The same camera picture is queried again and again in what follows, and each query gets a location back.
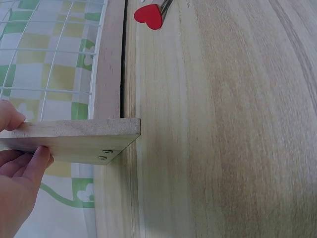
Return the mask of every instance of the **fabric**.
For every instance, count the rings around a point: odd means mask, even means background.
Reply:
[[[1,98],[11,101],[28,121],[40,120],[44,98],[43,120],[87,119],[104,1],[2,2],[0,86],[12,89],[3,89]],[[46,87],[51,90],[46,97],[44,91],[32,91]],[[96,237],[92,178],[92,166],[55,162],[16,237]]]

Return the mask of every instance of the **finger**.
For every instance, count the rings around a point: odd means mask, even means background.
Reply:
[[[0,168],[0,175],[12,177],[20,168],[26,166],[32,159],[32,154],[24,154],[9,161]]]
[[[11,102],[0,100],[0,131],[15,130],[24,121],[25,116],[19,113]]]
[[[33,158],[29,162],[22,176],[29,179],[36,187],[40,187],[50,157],[49,148],[43,146],[39,147],[35,151]]]
[[[24,167],[21,167],[12,177],[15,178],[15,177],[21,177],[24,173],[24,171],[26,170],[26,166]]]
[[[3,150],[0,151],[0,167],[5,163],[15,160],[19,156],[23,155],[24,153],[17,150]]]
[[[51,156],[50,156],[50,159],[49,159],[49,161],[48,161],[48,164],[46,165],[46,168],[48,168],[49,166],[51,166],[53,162],[54,162],[54,158],[53,158],[53,156],[51,155]],[[27,165],[24,166],[24,167],[22,167],[22,168],[20,168],[20,169],[13,175],[13,177],[21,177],[21,176],[23,175],[23,173],[24,173],[26,167],[27,167]]]
[[[48,168],[49,166],[52,165],[52,163],[54,163],[54,157],[52,155],[50,155],[50,159],[48,161],[48,164],[46,165],[46,168]]]

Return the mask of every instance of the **wood grain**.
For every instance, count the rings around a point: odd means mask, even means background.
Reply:
[[[139,237],[316,237],[317,2],[174,0],[127,45]]]
[[[57,161],[106,165],[141,133],[139,119],[23,123],[0,133],[0,150],[35,152],[47,146]]]
[[[120,118],[124,9],[125,0],[108,0],[98,60],[94,119]],[[127,153],[130,148],[107,166],[94,166],[99,238],[133,236],[131,193],[137,196],[137,190],[130,186],[130,175],[135,175],[136,170],[127,159]]]

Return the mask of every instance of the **heart-shaped clip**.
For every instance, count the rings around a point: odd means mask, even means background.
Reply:
[[[172,2],[173,0],[164,0],[161,6],[157,4],[143,6],[134,13],[134,19],[137,22],[146,23],[152,30],[159,30]]]

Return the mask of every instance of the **screw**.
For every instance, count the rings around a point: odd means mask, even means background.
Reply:
[[[112,153],[113,153],[113,150],[103,150],[103,152],[104,152],[105,154],[112,154]]]

